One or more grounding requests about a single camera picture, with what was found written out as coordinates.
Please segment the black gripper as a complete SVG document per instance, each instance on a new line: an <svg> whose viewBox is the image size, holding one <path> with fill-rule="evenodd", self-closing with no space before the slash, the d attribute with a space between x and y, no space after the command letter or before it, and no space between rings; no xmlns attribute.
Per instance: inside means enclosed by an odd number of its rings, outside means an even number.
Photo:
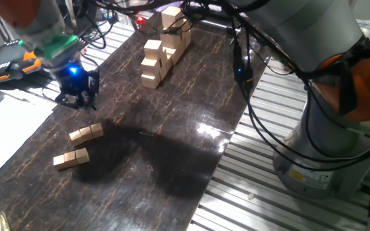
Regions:
<svg viewBox="0 0 370 231"><path fill-rule="evenodd" d="M79 108L78 95L82 95L83 109L96 111L96 94L99 92L99 72L95 69L86 71L77 60L63 67L51 70L51 75L58 82L60 94L55 102L68 108Z"/></svg>

